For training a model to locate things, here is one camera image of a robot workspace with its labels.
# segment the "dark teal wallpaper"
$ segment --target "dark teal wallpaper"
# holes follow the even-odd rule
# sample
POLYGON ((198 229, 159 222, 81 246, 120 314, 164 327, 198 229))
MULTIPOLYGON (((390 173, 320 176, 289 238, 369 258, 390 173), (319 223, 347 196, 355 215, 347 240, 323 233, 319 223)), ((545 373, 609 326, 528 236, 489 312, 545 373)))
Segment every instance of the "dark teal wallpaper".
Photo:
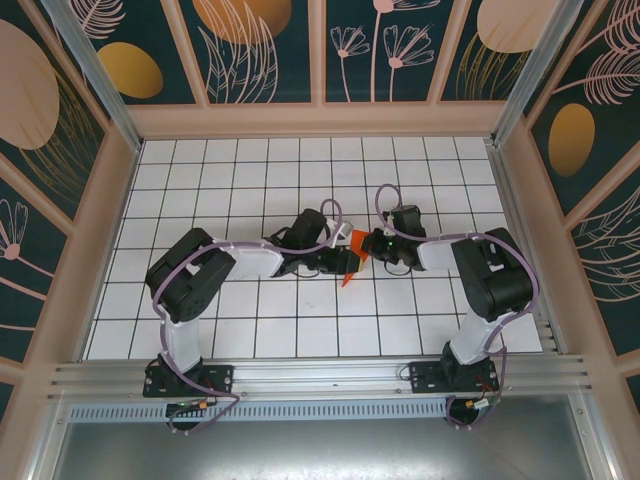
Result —
POLYGON ((580 28, 580 25, 582 24, 582 21, 584 20, 584 17, 587 15, 587 13, 589 13, 589 9, 591 8, 592 5, 593 5, 593 0, 584 0, 584 2, 582 3, 582 7, 580 7, 580 12, 578 13, 578 16, 576 17, 576 20, 573 22, 571 30, 569 30, 569 33, 564 38, 564 41, 562 42, 562 45, 558 49, 558 52, 556 53, 556 56, 554 57, 553 61, 551 62, 551 65, 549 65, 549 68, 547 68, 547 71, 545 72, 544 76, 540 79, 540 83, 538 84, 538 86, 536 87, 535 91, 531 95, 531 98, 529 99, 529 102, 524 107, 524 116, 525 117, 529 116, 529 112, 531 111, 533 106, 538 101, 538 98, 540 97, 540 94, 542 93, 542 90, 544 89, 544 87, 547 84, 548 77, 551 75, 551 72, 553 72, 556 69, 556 67, 558 66, 558 63, 560 62, 560 59, 564 55, 564 52, 567 50, 567 47, 571 43, 571 40, 573 40, 573 37, 575 36, 576 32, 580 28))
POLYGON ((441 100, 506 100, 554 6, 473 0, 441 100))
POLYGON ((211 103, 311 101, 307 0, 180 0, 180 7, 211 103))
POLYGON ((327 102, 425 101, 452 3, 328 0, 327 102))
POLYGON ((531 131, 566 213, 640 140, 640 4, 609 2, 531 131))
POLYGON ((0 180, 0 356, 24 360, 66 241, 0 180))
POLYGON ((618 355, 640 348, 640 170, 571 232, 618 355))
POLYGON ((194 103, 160 0, 69 5, 127 105, 194 103))
POLYGON ((0 45, 0 154, 73 219, 104 131, 16 0, 0 45))
POLYGON ((2 419, 4 418, 4 412, 9 405, 9 399, 13 392, 13 385, 0 382, 0 425, 2 425, 2 419))
POLYGON ((633 401, 636 404, 636 408, 638 409, 638 413, 640 413, 640 375, 627 377, 627 385, 631 392, 631 396, 633 397, 633 401))

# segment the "flower illustration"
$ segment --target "flower illustration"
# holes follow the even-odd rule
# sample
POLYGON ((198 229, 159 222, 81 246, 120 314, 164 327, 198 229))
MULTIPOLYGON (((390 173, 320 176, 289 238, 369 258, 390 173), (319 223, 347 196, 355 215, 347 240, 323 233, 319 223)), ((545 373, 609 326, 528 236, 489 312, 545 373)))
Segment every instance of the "flower illustration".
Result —
POLYGON ((402 67, 424 65, 433 61, 433 50, 427 50, 431 39, 427 32, 429 27, 422 29, 407 27, 398 37, 398 26, 384 29, 384 48, 391 67, 391 82, 389 84, 389 101, 393 102, 393 79, 396 70, 402 67))
POLYGON ((440 0, 373 0, 373 6, 379 13, 391 13, 394 10, 422 10, 435 7, 440 0))
POLYGON ((362 27, 353 28, 347 27, 344 29, 344 33, 340 27, 332 28, 331 41, 333 46, 336 47, 336 52, 340 57, 340 67, 342 68, 342 84, 344 86, 344 93, 347 96, 347 102, 351 101, 349 96, 349 87, 347 87, 347 76, 344 70, 344 59, 347 57, 355 57, 356 55, 362 55, 369 51, 369 44, 365 43, 366 37, 362 33, 362 27))
POLYGON ((16 202, 14 213, 6 199, 0 200, 0 258, 15 260, 20 256, 20 243, 27 228, 29 210, 16 202))

